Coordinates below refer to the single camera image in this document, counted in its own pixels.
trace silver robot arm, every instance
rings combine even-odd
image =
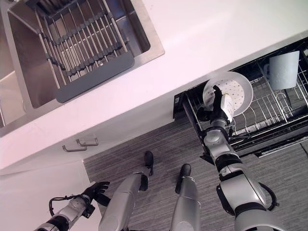
[[[82,194],[71,196],[73,199],[69,201],[67,206],[54,214],[50,220],[40,225],[35,231],[68,231],[81,216],[89,218],[95,209],[91,205],[93,199],[103,206],[108,205],[110,199],[103,194],[108,185],[109,182],[94,183]],[[71,197],[53,199],[66,200]]]
[[[264,206],[266,198],[260,184],[227,142],[227,121],[214,119],[204,143],[219,172],[216,190],[223,208],[235,215],[236,231],[285,231],[277,217]]]

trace metal handle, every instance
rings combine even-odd
[[[73,152],[82,152],[82,151],[85,151],[87,150],[88,148],[87,147],[84,147],[84,148],[79,148],[79,149],[67,149],[65,145],[62,146],[63,150],[67,153],[73,153]]]
[[[80,143],[79,139],[77,139],[76,142],[80,147],[98,146],[98,139],[97,138],[95,138],[95,143]]]

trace white cup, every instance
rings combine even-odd
[[[273,90],[294,88],[297,80],[299,51],[271,57],[264,73]]]

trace black cable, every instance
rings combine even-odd
[[[50,199],[50,201],[49,201],[49,212],[50,212],[50,215],[52,217],[54,216],[53,207],[52,207],[52,202],[53,201],[64,201],[64,200],[75,199],[75,198],[78,198],[78,197],[84,199],[84,201],[87,204],[89,203],[87,200],[85,200],[85,198],[81,194],[79,194],[79,195],[72,195],[72,196],[65,196],[65,197],[54,197],[54,198]]]
[[[262,184],[262,183],[260,183],[260,182],[259,182],[259,184],[260,184],[260,186],[261,186],[263,189],[265,189],[265,190],[270,194],[270,197],[271,197],[271,205],[270,205],[270,207],[268,207],[268,210],[269,210],[269,211],[272,211],[272,210],[274,209],[274,207],[279,206],[279,203],[277,203],[277,197],[276,197],[275,193],[273,192],[273,190],[270,189],[268,186],[266,186],[265,184]]]

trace kitchen floor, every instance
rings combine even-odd
[[[176,178],[181,166],[189,163],[196,180],[201,203],[201,230],[232,231],[234,217],[227,214],[216,194],[219,184],[216,168],[199,158],[201,145],[187,118],[141,135],[112,149],[84,160],[90,181],[110,181],[106,195],[138,166],[143,153],[154,154],[154,175],[149,189],[140,192],[131,216],[131,230],[168,231],[178,195]],[[243,157],[256,179],[268,185],[280,203],[274,213],[288,231],[305,231],[308,227],[308,142],[257,158]]]

